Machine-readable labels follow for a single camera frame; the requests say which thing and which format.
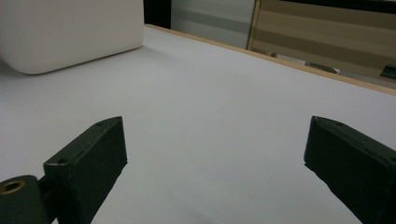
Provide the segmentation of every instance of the white box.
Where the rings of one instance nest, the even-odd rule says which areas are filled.
[[[0,58],[40,74],[143,44],[143,0],[2,0]]]

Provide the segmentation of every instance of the wooden table edge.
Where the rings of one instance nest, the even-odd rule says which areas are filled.
[[[331,79],[334,79],[334,80],[342,81],[342,82],[345,82],[345,83],[348,83],[348,84],[352,84],[352,85],[355,85],[355,86],[363,87],[363,88],[370,89],[370,90],[373,90],[373,91],[380,91],[380,92],[383,92],[383,93],[386,93],[386,94],[390,94],[390,95],[395,95],[396,96],[396,90],[391,89],[391,88],[378,86],[378,85],[375,85],[373,83],[357,80],[357,79],[354,79],[354,78],[351,78],[351,77],[343,77],[343,76],[340,76],[340,75],[328,73],[328,72],[325,72],[325,71],[318,70],[316,68],[307,67],[307,66],[302,65],[302,64],[292,63],[292,62],[285,61],[285,60],[278,59],[278,58],[273,58],[273,57],[270,57],[268,55],[260,54],[260,53],[253,52],[253,51],[250,51],[250,50],[247,50],[247,49],[240,49],[238,47],[222,44],[220,42],[209,40],[209,39],[205,39],[205,38],[201,38],[201,37],[198,37],[198,36],[195,36],[195,35],[188,35],[188,34],[181,33],[179,31],[169,30],[169,29],[162,28],[162,27],[155,26],[155,25],[151,25],[151,24],[146,24],[146,26],[149,27],[149,28],[152,28],[152,29],[164,31],[164,32],[169,33],[169,34],[180,35],[180,36],[183,36],[183,37],[187,37],[189,39],[197,40],[197,41],[204,42],[204,43],[207,43],[207,44],[211,44],[211,45],[214,45],[214,46],[218,46],[218,47],[221,47],[221,48],[224,48],[224,49],[230,49],[230,50],[233,50],[233,51],[244,53],[244,54],[247,54],[247,55],[250,55],[250,56],[253,56],[253,57],[256,57],[256,58],[261,58],[261,59],[264,59],[264,60],[267,60],[267,61],[270,61],[270,62],[273,62],[273,63],[279,63],[279,64],[285,65],[287,67],[299,69],[299,70],[302,70],[302,71],[305,71],[305,72],[308,72],[308,73],[311,73],[311,74],[314,74],[314,75],[318,75],[318,76],[321,76],[321,77],[331,78]]]

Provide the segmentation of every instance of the black plastic part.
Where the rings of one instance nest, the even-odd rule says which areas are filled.
[[[34,176],[22,175],[0,183],[0,223],[49,223]]]
[[[40,187],[41,198],[46,209],[48,223],[52,223],[59,212],[59,203],[55,198],[55,189],[51,189],[48,186],[45,176],[38,180],[38,186]]]
[[[391,77],[396,79],[396,65],[388,64],[382,70],[381,77]]]
[[[44,163],[60,224],[91,223],[127,163],[121,117],[91,126]]]
[[[394,150],[343,123],[313,117],[304,160],[362,223],[395,223]]]

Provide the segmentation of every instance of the wooden edge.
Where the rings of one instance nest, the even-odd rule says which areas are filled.
[[[256,0],[254,4],[254,12],[253,12],[253,17],[251,19],[250,33],[248,34],[247,50],[252,49],[253,37],[256,31],[257,19],[259,18],[261,4],[262,4],[262,0]]]
[[[379,92],[383,92],[383,93],[386,93],[386,94],[389,94],[389,95],[396,96],[396,90],[391,89],[391,88],[378,86],[378,85],[375,85],[373,83],[357,80],[357,79],[354,79],[354,78],[351,78],[351,77],[343,77],[343,76],[340,76],[340,75],[328,73],[328,72],[321,71],[321,70],[318,70],[318,69],[315,69],[315,68],[307,67],[307,66],[302,65],[302,64],[292,63],[292,62],[285,61],[285,60],[282,60],[282,59],[273,58],[273,57],[270,57],[270,56],[267,56],[267,55],[263,55],[263,54],[260,54],[260,53],[257,53],[257,52],[249,51],[249,50],[246,50],[246,49],[240,49],[238,47],[222,44],[222,43],[219,43],[217,41],[201,38],[201,37],[198,37],[198,36],[195,36],[195,35],[188,35],[188,34],[181,33],[179,31],[169,30],[169,29],[162,28],[162,27],[155,26],[155,25],[151,25],[151,24],[146,24],[146,26],[149,27],[149,28],[152,28],[152,29],[164,31],[164,32],[169,33],[169,34],[187,37],[189,39],[193,39],[193,40],[196,40],[196,41],[200,41],[200,42],[204,42],[204,43],[207,43],[207,44],[215,45],[215,46],[218,46],[218,47],[221,47],[221,48],[224,48],[224,49],[230,49],[230,50],[233,50],[233,51],[236,51],[236,52],[244,53],[244,54],[247,54],[247,55],[250,55],[250,56],[253,56],[253,57],[256,57],[256,58],[261,58],[261,59],[264,59],[266,61],[270,61],[270,62],[273,62],[273,63],[279,63],[279,64],[285,65],[287,67],[299,69],[299,70],[302,70],[302,71],[305,71],[305,72],[308,72],[308,73],[311,73],[311,74],[314,74],[314,75],[318,75],[318,76],[321,76],[321,77],[331,78],[331,79],[334,79],[334,80],[337,80],[337,81],[342,81],[342,82],[345,82],[345,83],[348,83],[348,84],[352,84],[352,85],[355,85],[355,86],[359,86],[359,87],[363,87],[363,88],[366,88],[366,89],[369,89],[369,90],[379,91]]]

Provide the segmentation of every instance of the white tabletop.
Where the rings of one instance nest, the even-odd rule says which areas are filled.
[[[142,48],[37,77],[0,64],[0,180],[122,116],[129,163],[93,223],[359,223],[313,172],[313,115],[396,148],[396,97],[146,28]]]

